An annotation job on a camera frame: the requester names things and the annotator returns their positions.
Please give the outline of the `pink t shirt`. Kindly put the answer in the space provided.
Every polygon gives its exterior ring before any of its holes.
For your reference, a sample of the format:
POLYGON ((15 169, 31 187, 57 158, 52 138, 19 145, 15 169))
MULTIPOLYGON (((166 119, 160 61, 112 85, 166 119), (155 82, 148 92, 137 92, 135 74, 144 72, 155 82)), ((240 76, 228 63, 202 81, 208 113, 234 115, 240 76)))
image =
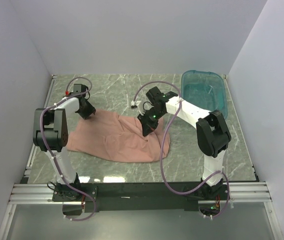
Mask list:
POLYGON ((164 137, 161 118, 154 132, 142 135, 140 121, 132 116, 98 109, 89 119, 79 119, 77 127, 69 133, 66 148, 119 163, 152 163, 168 155, 170 136, 164 137))

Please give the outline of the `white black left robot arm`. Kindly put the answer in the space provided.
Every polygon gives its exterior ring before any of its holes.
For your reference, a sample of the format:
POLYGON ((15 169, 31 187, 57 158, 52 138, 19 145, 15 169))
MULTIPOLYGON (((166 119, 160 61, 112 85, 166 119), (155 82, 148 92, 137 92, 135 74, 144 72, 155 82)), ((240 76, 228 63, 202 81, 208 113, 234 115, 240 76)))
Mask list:
POLYGON ((66 91, 60 101, 46 108, 37 108, 34 112, 33 143, 50 159, 56 173, 54 192, 70 201, 80 199, 83 190, 67 154, 67 117, 76 113, 86 120, 96 113, 95 107, 88 101, 90 90, 91 87, 76 83, 73 91, 66 91))

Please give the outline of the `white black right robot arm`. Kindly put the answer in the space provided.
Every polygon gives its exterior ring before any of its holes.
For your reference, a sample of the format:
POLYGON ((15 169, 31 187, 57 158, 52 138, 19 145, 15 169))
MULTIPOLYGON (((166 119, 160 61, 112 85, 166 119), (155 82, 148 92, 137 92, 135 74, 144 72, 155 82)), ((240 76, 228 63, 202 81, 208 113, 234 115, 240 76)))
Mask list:
POLYGON ((209 111, 197 107, 180 96, 172 96, 169 93, 159 95, 153 99, 153 107, 142 110, 143 104, 140 100, 132 100, 131 107, 138 108, 140 115, 138 119, 142 124, 142 133, 147 136, 153 132, 157 121, 165 114, 173 117, 164 131, 167 135, 168 129, 176 117, 190 124, 197 134, 198 146, 204 155, 204 171, 201 182, 192 190, 181 192, 174 190, 167 182, 163 170, 163 146, 160 152, 160 169, 165 186, 177 195, 189 195, 201 189, 204 198, 213 199, 221 189, 226 174, 223 173, 223 159, 232 137, 223 114, 219 110, 209 111))

